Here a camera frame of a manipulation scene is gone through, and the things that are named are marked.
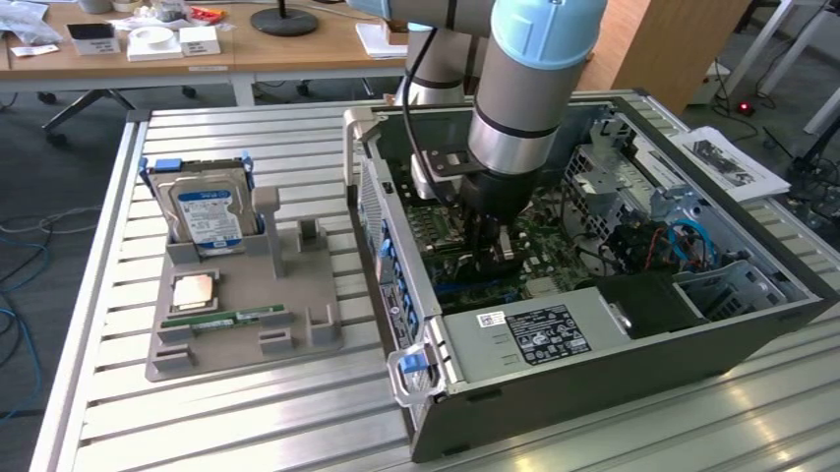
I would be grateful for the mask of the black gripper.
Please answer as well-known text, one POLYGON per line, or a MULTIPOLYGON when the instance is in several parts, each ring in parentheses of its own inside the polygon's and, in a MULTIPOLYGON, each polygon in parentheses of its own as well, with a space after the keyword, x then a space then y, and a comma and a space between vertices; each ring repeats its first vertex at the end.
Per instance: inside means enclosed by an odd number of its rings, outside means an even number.
POLYGON ((465 218, 510 225, 529 205, 538 179, 537 171, 517 175, 491 171, 467 174, 459 190, 465 218))

